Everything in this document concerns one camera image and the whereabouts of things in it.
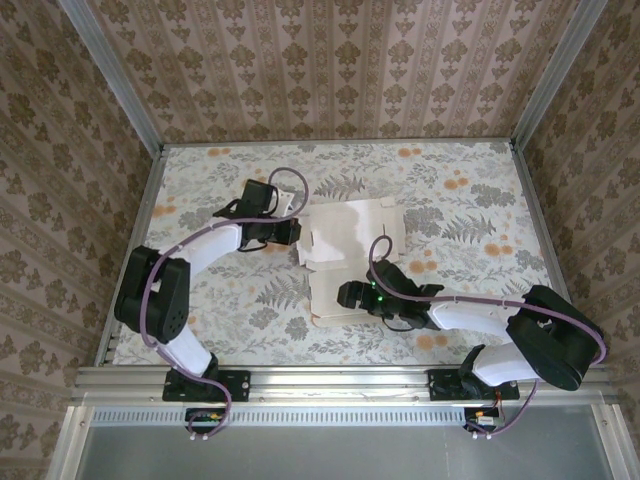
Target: white cardboard box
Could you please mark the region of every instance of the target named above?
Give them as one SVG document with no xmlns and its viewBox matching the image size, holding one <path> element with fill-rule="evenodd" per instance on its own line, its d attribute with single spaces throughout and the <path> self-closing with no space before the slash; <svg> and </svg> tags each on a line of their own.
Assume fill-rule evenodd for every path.
<svg viewBox="0 0 640 480">
<path fill-rule="evenodd" d="M 319 327 L 377 323 L 380 320 L 363 310 L 341 307 L 336 298 L 345 282 L 366 282 L 369 249 L 386 234 L 393 240 L 390 262 L 406 252 L 404 209 L 393 197 L 375 200 L 311 205 L 300 217 L 302 233 L 297 242 L 300 265 L 313 270 L 309 275 L 311 313 Z M 374 258 L 387 250 L 380 242 Z"/>
</svg>

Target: wall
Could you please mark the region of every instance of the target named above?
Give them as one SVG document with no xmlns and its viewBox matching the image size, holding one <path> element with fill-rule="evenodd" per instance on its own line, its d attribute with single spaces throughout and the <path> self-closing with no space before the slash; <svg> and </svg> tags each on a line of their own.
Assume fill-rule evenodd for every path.
<svg viewBox="0 0 640 480">
<path fill-rule="evenodd" d="M 90 0 L 163 141 L 506 137 L 567 0 Z"/>
<path fill-rule="evenodd" d="M 55 1 L 0 1 L 0 478 L 40 478 L 150 158 Z"/>
<path fill-rule="evenodd" d="M 575 305 L 640 447 L 640 1 L 611 0 L 525 149 Z"/>
</svg>

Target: patterned table surface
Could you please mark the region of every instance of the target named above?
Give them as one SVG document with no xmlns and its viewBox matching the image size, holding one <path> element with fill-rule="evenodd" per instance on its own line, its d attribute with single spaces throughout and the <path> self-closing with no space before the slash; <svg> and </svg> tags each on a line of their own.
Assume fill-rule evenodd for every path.
<svg viewBox="0 0 640 480">
<path fill-rule="evenodd" d="M 507 294 L 549 284 L 506 143 L 359 143 L 171 148 L 146 244 L 173 245 L 237 198 L 248 178 L 300 170 L 311 203 L 394 196 L 406 208 L 407 255 L 417 283 Z M 292 175 L 276 183 L 302 195 Z M 395 333 L 374 323 L 319 328 L 308 270 L 295 247 L 225 256 L 195 278 L 189 324 L 223 364 L 459 363 L 489 335 L 454 330 Z M 116 364 L 161 360 L 123 327 Z"/>
</svg>

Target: patterned wallpaper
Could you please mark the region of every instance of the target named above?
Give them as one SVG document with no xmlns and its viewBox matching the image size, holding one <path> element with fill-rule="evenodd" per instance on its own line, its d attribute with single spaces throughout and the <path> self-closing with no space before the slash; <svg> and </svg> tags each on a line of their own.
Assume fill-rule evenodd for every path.
<svg viewBox="0 0 640 480">
<path fill-rule="evenodd" d="M 0 478 L 41 478 L 150 159 L 55 1 L 0 1 Z"/>
<path fill-rule="evenodd" d="M 163 141 L 510 136 L 576 0 L 90 0 Z"/>
<path fill-rule="evenodd" d="M 640 1 L 609 1 L 525 156 L 640 447 Z"/>
</svg>

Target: floral tablecloth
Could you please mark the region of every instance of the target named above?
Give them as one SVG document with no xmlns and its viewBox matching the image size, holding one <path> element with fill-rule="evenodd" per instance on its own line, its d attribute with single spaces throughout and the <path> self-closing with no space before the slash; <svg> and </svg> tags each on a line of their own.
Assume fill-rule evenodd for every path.
<svg viewBox="0 0 640 480">
<path fill-rule="evenodd" d="M 307 177 L 311 203 L 394 196 L 406 209 L 400 266 L 419 284 L 497 294 L 549 284 L 502 142 L 173 147 L 145 243 L 175 244 L 239 197 L 246 179 L 264 180 L 282 165 Z M 301 198 L 294 176 L 276 180 Z M 316 327 L 307 275 L 295 246 L 227 255 L 193 281 L 189 324 L 227 365 L 459 363 L 472 346 L 496 342 L 459 330 L 396 333 L 378 323 Z M 123 327 L 114 363 L 161 360 Z"/>
</svg>

